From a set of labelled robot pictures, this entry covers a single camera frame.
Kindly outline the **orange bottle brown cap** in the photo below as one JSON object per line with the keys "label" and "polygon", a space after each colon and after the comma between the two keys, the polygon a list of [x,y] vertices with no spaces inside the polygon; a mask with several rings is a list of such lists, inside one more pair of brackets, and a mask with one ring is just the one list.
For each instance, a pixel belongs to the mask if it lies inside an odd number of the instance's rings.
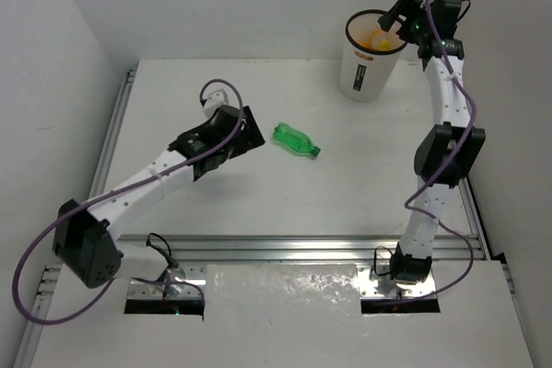
{"label": "orange bottle brown cap", "polygon": [[373,49],[373,50],[375,49],[375,46],[371,41],[361,41],[360,45],[368,49]]}

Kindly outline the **white foam cover plate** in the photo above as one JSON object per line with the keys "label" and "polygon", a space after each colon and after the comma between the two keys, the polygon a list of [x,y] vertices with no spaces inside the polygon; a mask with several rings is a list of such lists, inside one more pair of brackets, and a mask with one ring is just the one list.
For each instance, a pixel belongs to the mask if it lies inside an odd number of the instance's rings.
{"label": "white foam cover plate", "polygon": [[205,299],[207,321],[325,321],[361,314],[355,265],[210,265]]}

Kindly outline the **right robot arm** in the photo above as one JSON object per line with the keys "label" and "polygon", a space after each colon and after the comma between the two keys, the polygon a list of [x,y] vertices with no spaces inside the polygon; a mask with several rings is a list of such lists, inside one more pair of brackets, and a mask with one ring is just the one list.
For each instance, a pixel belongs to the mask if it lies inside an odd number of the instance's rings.
{"label": "right robot arm", "polygon": [[442,210],[486,139],[485,130],[474,125],[474,100],[463,85],[464,48],[455,38],[464,1],[398,0],[379,18],[386,32],[399,22],[399,39],[417,46],[434,115],[414,157],[418,189],[405,203],[411,216],[390,259],[389,277],[400,284],[429,276]]}

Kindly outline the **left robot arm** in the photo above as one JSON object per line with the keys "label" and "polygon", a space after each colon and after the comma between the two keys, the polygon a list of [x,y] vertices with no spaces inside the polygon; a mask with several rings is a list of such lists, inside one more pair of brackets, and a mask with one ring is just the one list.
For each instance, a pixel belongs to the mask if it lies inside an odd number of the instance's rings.
{"label": "left robot arm", "polygon": [[223,105],[146,168],[102,194],[100,203],[63,204],[59,215],[68,219],[55,229],[54,254],[89,289],[112,278],[159,280],[175,259],[152,246],[123,244],[124,231],[165,197],[264,143],[249,107]]}

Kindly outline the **left side rail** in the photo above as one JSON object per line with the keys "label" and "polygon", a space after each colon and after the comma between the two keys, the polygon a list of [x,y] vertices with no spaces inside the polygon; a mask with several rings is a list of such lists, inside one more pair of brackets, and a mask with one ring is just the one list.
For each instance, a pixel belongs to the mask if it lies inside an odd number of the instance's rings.
{"label": "left side rail", "polygon": [[97,168],[91,183],[89,198],[100,196],[105,189],[107,177],[116,143],[122,127],[122,120],[128,106],[130,93],[135,81],[137,67],[130,68],[124,75],[120,89],[116,96],[115,106],[111,114],[110,123],[104,137],[102,151],[97,162]]}

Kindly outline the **green plastic bottle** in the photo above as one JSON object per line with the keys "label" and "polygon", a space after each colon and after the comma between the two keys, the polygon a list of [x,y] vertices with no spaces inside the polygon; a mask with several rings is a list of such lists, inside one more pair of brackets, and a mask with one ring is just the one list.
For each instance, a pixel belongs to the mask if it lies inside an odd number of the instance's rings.
{"label": "green plastic bottle", "polygon": [[280,122],[273,129],[272,137],[274,141],[297,155],[316,158],[321,152],[307,134],[292,128],[285,122]]}

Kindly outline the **white bin black rim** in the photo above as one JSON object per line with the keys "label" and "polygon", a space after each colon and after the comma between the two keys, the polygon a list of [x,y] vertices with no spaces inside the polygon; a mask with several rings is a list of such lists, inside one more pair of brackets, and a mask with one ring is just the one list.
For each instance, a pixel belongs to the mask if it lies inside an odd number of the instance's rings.
{"label": "white bin black rim", "polygon": [[356,102],[371,102],[379,98],[392,74],[399,56],[407,46],[397,32],[402,21],[396,21],[388,33],[400,41],[400,46],[379,52],[362,47],[375,30],[382,30],[378,19],[381,9],[366,9],[350,16],[344,28],[339,85],[342,94]]}

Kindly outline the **aluminium table edge rail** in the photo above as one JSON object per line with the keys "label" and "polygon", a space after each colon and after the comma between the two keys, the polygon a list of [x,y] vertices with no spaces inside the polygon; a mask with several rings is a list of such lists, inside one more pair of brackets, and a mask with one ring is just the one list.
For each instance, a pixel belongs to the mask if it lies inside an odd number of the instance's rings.
{"label": "aluminium table edge rail", "polygon": [[167,236],[172,254],[197,262],[366,262],[387,258],[396,235],[368,236]]}

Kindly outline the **clear bottle yellow cap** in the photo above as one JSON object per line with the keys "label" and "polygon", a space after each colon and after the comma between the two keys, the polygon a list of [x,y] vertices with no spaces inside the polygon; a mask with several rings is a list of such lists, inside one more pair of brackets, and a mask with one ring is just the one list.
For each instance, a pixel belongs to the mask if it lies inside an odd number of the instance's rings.
{"label": "clear bottle yellow cap", "polygon": [[389,52],[400,46],[400,41],[393,34],[375,30],[368,38],[368,45],[374,51]]}

